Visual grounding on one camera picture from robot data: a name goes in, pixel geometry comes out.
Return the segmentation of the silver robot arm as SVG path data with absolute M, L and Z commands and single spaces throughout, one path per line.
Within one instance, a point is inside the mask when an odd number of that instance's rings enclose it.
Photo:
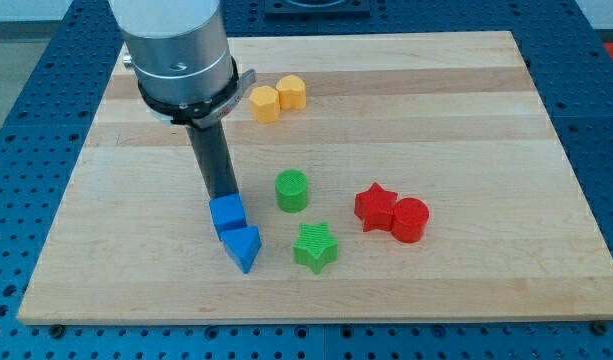
M 110 0 L 138 89 L 175 125 L 209 128 L 256 82 L 231 56 L 219 0 Z

